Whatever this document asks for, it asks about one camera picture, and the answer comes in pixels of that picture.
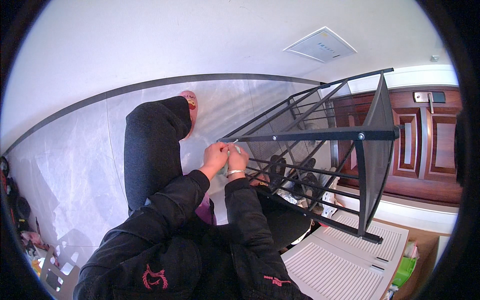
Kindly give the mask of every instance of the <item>door handle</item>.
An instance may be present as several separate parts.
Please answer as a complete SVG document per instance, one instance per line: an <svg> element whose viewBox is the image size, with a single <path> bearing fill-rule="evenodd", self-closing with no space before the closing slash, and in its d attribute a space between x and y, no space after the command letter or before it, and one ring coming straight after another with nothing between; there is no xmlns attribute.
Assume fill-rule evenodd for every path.
<svg viewBox="0 0 480 300"><path fill-rule="evenodd" d="M433 113L433 95L431 93L427 94L428 102L430 102L430 111Z"/></svg>

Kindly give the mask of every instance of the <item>red embroidered logo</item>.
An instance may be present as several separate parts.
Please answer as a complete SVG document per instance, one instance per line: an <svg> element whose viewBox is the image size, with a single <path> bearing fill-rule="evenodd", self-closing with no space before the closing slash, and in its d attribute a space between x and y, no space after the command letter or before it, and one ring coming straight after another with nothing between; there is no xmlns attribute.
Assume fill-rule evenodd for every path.
<svg viewBox="0 0 480 300"><path fill-rule="evenodd" d="M264 275L264 278L265 278L265 279L271 279L271 280L272 280L272 284L276 284L276 285L278 285L279 287L282 286L282 283L292 283L290 280L280 280L280 279L278 279L277 277L271 277L271 276L266 276L266 275Z"/></svg>
<svg viewBox="0 0 480 300"><path fill-rule="evenodd" d="M147 289L152 289L150 286L155 286L160 283L160 280L163 280L163 289L167 289L168 281L164 273L165 273L165 270L161 270L158 273L153 273L152 270L150 270L150 266L147 264L147 270L144 272L142 276L145 287ZM152 278L157 278L157 277L160 277L160 278L157 281L151 282L150 280L147 279L147 275L150 275Z"/></svg>

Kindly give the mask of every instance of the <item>green bin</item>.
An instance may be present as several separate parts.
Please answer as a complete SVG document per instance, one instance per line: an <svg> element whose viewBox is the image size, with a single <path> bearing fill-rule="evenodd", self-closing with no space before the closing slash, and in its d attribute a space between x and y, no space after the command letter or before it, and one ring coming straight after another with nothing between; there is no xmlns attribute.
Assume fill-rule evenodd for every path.
<svg viewBox="0 0 480 300"><path fill-rule="evenodd" d="M412 275L416 264L417 258L402 257L402 261L392 283L397 287L401 287L410 278L410 275Z"/></svg>

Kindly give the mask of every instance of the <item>ceiling vent panel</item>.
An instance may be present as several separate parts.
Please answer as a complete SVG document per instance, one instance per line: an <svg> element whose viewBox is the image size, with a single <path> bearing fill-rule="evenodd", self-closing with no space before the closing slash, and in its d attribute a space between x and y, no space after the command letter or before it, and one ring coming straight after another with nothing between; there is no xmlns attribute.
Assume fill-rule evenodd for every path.
<svg viewBox="0 0 480 300"><path fill-rule="evenodd" d="M330 62L357 53L349 43L326 26L283 50L320 62Z"/></svg>

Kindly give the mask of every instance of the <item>black metal shoe rack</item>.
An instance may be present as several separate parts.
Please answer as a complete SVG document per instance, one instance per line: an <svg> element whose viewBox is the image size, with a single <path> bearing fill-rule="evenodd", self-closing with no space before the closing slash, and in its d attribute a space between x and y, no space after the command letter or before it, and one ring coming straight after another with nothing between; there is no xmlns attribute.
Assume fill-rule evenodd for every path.
<svg viewBox="0 0 480 300"><path fill-rule="evenodd" d="M399 137L399 128L394 125L392 108L384 73L393 69L379 70L365 73L342 80L323 84L300 93L296 93L278 103L259 116L253 118L234 131L221 138L222 142L247 142L253 157L250 158L248 169L256 171L257 175L248 175L251 180L259 174L275 176L269 172L271 166L284 166L290 173L282 176L283 181L272 189L271 193L264 193L269 199L286 205L302 213L305 217L359 237L361 239L380 244L383 238L366 232L373 215L380 202L385 182L390 168L390 161L394 147L394 140ZM378 87L371 103L354 103L348 82L354 79L372 75L380 75ZM370 105L368 111L358 112L356 106ZM341 160L332 160L336 171L305 167L306 163L322 147L330 141L332 154L338 153L339 143L347 143L348 149ZM353 149L356 150L358 176L341 173L341 169L350 157ZM272 155L278 159L270 161ZM287 158L291 163L282 164L278 160ZM299 170L331 175L324 186L308 183L301 180ZM359 195L330 189L335 177L358 180ZM278 189L293 193L284 187L287 181L301 184L302 187L310 186L320 190L313 198L300 194L310 199L308 209L289 203L276 194ZM359 211L322 201L325 192L348 196L358 199ZM323 203L337 209L347 211L359 217L358 228L353 228L334 220L325 218L312 212L315 205Z"/></svg>

